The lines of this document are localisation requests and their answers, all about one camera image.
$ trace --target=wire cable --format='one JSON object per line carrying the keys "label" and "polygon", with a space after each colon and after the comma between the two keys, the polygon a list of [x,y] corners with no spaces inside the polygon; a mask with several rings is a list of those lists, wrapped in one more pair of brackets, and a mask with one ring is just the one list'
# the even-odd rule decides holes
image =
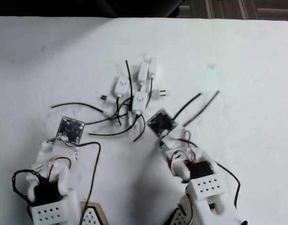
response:
{"label": "wire cable", "polygon": [[238,187],[237,187],[236,194],[235,194],[235,200],[234,200],[235,208],[237,208],[237,200],[238,200],[238,195],[239,195],[241,183],[238,180],[238,178],[232,172],[230,172],[227,168],[225,168],[223,165],[219,164],[218,162],[216,162],[216,163],[218,166],[220,166],[222,169],[224,169],[226,172],[228,172],[238,183]]}
{"label": "wire cable", "polygon": [[53,106],[51,106],[51,108],[53,109],[53,108],[64,106],[64,105],[84,105],[84,106],[90,107],[92,109],[95,109],[95,110],[103,113],[102,109],[99,109],[99,108],[97,108],[95,106],[92,106],[92,105],[89,105],[89,104],[86,104],[86,103],[82,103],[82,102],[66,102],[66,103],[62,103],[62,104],[58,104],[58,105],[53,105]]}
{"label": "wire cable", "polygon": [[56,161],[58,159],[67,159],[69,161],[69,163],[70,163],[69,164],[69,169],[71,169],[72,161],[71,161],[71,159],[69,157],[57,157],[54,160]]}
{"label": "wire cable", "polygon": [[[130,99],[131,99],[131,98],[129,97],[129,98],[125,99],[125,100],[121,103],[121,105],[119,106],[119,111],[120,111],[120,109],[122,108],[122,106],[123,106],[128,100],[130,100]],[[115,112],[112,116],[110,116],[110,117],[108,117],[108,118],[106,118],[106,119],[104,119],[104,120],[98,120],[98,121],[95,121],[95,122],[86,123],[86,125],[101,123],[101,122],[107,121],[107,120],[113,120],[113,119],[114,119],[114,116],[116,116],[116,115],[117,115],[117,112]]]}
{"label": "wire cable", "polygon": [[80,217],[80,220],[79,220],[79,225],[81,225],[83,223],[83,217],[84,217],[84,214],[88,208],[89,200],[90,200],[92,190],[93,190],[96,168],[97,168],[97,164],[98,164],[98,160],[99,160],[99,156],[100,156],[100,152],[101,152],[101,144],[99,142],[88,142],[88,143],[84,143],[84,144],[79,144],[77,146],[82,147],[82,146],[89,145],[89,144],[97,144],[99,146],[99,149],[98,149],[98,154],[96,157],[96,162],[95,162],[95,166],[94,166],[94,170],[93,170],[90,191],[89,191],[86,203],[85,203],[84,208],[83,208],[82,216]]}
{"label": "wire cable", "polygon": [[14,173],[14,175],[12,177],[13,191],[16,194],[18,194],[22,199],[24,199],[28,205],[32,205],[32,203],[28,199],[28,197],[26,195],[23,195],[20,191],[18,191],[18,189],[16,187],[16,176],[20,173],[31,173],[31,174],[35,175],[38,178],[40,184],[47,183],[47,178],[42,177],[41,174],[39,174],[37,171],[34,171],[34,170],[18,170]]}
{"label": "wire cable", "polygon": [[129,63],[125,60],[127,72],[129,73],[129,86],[130,86],[130,103],[129,103],[129,110],[132,110],[133,107],[133,83],[131,81],[131,75],[129,71]]}
{"label": "wire cable", "polygon": [[196,98],[198,98],[201,95],[201,93],[198,93],[197,95],[195,95],[193,98],[191,98],[173,117],[173,119],[175,120],[176,117],[178,117],[178,115],[191,103],[193,102]]}
{"label": "wire cable", "polygon": [[144,133],[144,131],[145,131],[145,127],[146,127],[145,119],[144,119],[144,116],[143,116],[142,114],[141,114],[140,116],[142,117],[144,127],[143,127],[143,130],[142,130],[142,132],[140,133],[140,135],[139,135],[137,138],[135,138],[135,140],[134,140],[133,142],[136,142],[136,141],[143,135],[143,133]]}
{"label": "wire cable", "polygon": [[192,220],[193,220],[193,206],[192,206],[190,195],[186,194],[186,196],[188,197],[190,207],[191,207],[191,218],[190,218],[189,222],[187,223],[187,225],[190,225],[192,223]]}
{"label": "wire cable", "polygon": [[198,148],[198,146],[194,142],[192,142],[190,140],[186,140],[186,139],[183,139],[183,138],[177,138],[176,140],[178,140],[180,142],[185,142],[185,143],[192,144],[195,148]]}
{"label": "wire cable", "polygon": [[136,116],[135,118],[135,121],[133,122],[133,124],[131,126],[129,126],[127,129],[121,131],[121,132],[118,132],[118,133],[115,133],[115,134],[93,134],[93,133],[89,133],[89,135],[94,135],[94,136],[115,136],[115,135],[120,135],[120,134],[123,134],[127,131],[129,131],[130,129],[132,129],[132,127],[135,125],[137,119],[139,118],[139,116]]}
{"label": "wire cable", "polygon": [[148,101],[146,103],[146,108],[147,108],[147,106],[148,106],[148,104],[150,102],[150,98],[152,97],[152,81],[153,81],[153,79],[151,80],[151,83],[150,83],[150,92],[149,92]]}
{"label": "wire cable", "polygon": [[183,126],[186,127],[189,123],[191,123],[193,120],[195,120],[200,114],[203,113],[203,111],[209,106],[209,104],[216,98],[216,96],[220,93],[220,91],[216,91],[213,97],[210,99],[210,101],[190,120],[188,120]]}
{"label": "wire cable", "polygon": [[117,119],[118,119],[120,126],[122,126],[120,117],[119,117],[119,97],[116,98],[116,107],[117,107]]}
{"label": "wire cable", "polygon": [[[118,117],[123,117],[123,116],[126,116],[128,113],[124,113]],[[107,121],[107,120],[114,120],[116,118],[114,118],[114,115],[106,118],[106,119],[103,119],[103,120],[98,120],[98,121],[95,121],[95,122],[89,122],[89,123],[86,123],[85,125],[92,125],[92,124],[96,124],[96,123],[101,123],[101,122],[104,122],[104,121]]]}

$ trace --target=white plastic part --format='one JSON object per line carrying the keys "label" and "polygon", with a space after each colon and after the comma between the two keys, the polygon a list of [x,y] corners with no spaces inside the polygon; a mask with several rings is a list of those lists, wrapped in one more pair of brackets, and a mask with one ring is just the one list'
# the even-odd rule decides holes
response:
{"label": "white plastic part", "polygon": [[217,174],[190,180],[188,189],[194,201],[226,192],[221,178]]}
{"label": "white plastic part", "polygon": [[153,57],[150,60],[148,78],[154,79],[157,75],[157,58]]}
{"label": "white plastic part", "polygon": [[55,140],[52,152],[55,156],[72,157],[77,150],[78,147],[68,147],[64,142]]}
{"label": "white plastic part", "polygon": [[180,177],[182,180],[190,180],[190,170],[183,160],[179,159],[174,161],[171,168],[174,176]]}
{"label": "white plastic part", "polygon": [[28,199],[34,203],[35,202],[35,193],[34,193],[34,189],[36,186],[39,185],[39,182],[37,181],[33,181],[30,183],[29,187],[28,187],[28,190],[27,190],[27,197]]}
{"label": "white plastic part", "polygon": [[79,201],[74,190],[61,201],[31,208],[34,225],[77,225],[81,212]]}
{"label": "white plastic part", "polygon": [[68,194],[68,180],[69,180],[69,168],[64,167],[59,173],[58,189],[61,195]]}
{"label": "white plastic part", "polygon": [[148,69],[149,69],[149,63],[142,62],[138,75],[138,82],[140,83],[140,85],[145,84],[148,76]]}
{"label": "white plastic part", "polygon": [[93,208],[87,208],[83,216],[82,225],[102,225]]}
{"label": "white plastic part", "polygon": [[132,111],[129,111],[128,112],[128,117],[129,117],[129,127],[133,125],[134,123],[134,115],[133,115],[133,112]]}
{"label": "white plastic part", "polygon": [[144,112],[146,108],[146,103],[147,103],[147,96],[148,94],[146,92],[136,92],[135,96],[133,97],[133,108],[132,111],[140,115]]}
{"label": "white plastic part", "polygon": [[120,77],[116,86],[115,86],[115,95],[117,97],[123,97],[126,95],[127,91],[129,89],[129,80],[124,77]]}

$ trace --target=black component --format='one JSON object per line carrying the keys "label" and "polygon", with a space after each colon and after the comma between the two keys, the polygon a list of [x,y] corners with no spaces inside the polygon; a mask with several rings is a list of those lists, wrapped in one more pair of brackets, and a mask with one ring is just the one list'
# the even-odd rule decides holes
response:
{"label": "black component", "polygon": [[190,170],[191,179],[197,179],[214,174],[213,168],[208,161],[189,164],[187,165],[187,168]]}
{"label": "black component", "polygon": [[215,203],[209,204],[210,210],[213,210],[215,208]]}
{"label": "black component", "polygon": [[161,109],[148,120],[147,125],[162,139],[177,126],[177,123]]}
{"label": "black component", "polygon": [[59,126],[56,139],[69,143],[79,144],[84,129],[84,123],[69,117],[63,116]]}
{"label": "black component", "polygon": [[102,100],[105,100],[105,101],[106,101],[107,96],[102,95],[100,98],[101,98]]}
{"label": "black component", "polygon": [[35,205],[45,205],[58,202],[63,199],[59,193],[58,182],[51,182],[38,185],[34,189]]}

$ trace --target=hole pattern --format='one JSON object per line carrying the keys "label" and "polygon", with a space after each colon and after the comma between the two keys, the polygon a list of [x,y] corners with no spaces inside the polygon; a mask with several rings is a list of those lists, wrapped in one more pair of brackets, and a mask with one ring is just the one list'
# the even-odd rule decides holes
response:
{"label": "hole pattern", "polygon": [[39,214],[39,215],[42,214],[42,213],[47,213],[47,214],[46,214],[46,217],[45,217],[45,218],[39,218],[39,221],[42,222],[43,220],[44,220],[44,221],[45,221],[45,220],[48,221],[48,220],[50,220],[50,219],[54,219],[56,216],[51,215],[51,214],[49,215],[50,212],[52,213],[52,212],[53,212],[53,209],[46,209],[46,210],[43,210],[43,211],[38,211],[38,214]]}

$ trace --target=connector plug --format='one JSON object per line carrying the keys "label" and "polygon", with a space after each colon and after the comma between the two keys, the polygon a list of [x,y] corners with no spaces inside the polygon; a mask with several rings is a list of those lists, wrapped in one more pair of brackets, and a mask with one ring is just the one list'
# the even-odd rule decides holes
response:
{"label": "connector plug", "polygon": [[144,83],[146,82],[148,76],[148,69],[149,63],[142,62],[138,75],[138,82],[140,83],[140,85],[144,85]]}
{"label": "connector plug", "polygon": [[114,93],[116,97],[121,98],[126,95],[128,89],[129,89],[129,80],[127,78],[120,77],[115,86]]}
{"label": "connector plug", "polygon": [[167,96],[167,92],[165,90],[159,90],[159,89],[156,89],[156,90],[153,90],[152,91],[152,96],[151,98],[153,99],[159,99],[160,97],[164,97],[164,96]]}
{"label": "connector plug", "polygon": [[146,92],[138,91],[133,97],[133,113],[140,115],[146,108],[148,94]]}
{"label": "connector plug", "polygon": [[107,103],[112,103],[112,104],[116,103],[116,99],[113,96],[102,95],[100,98]]}

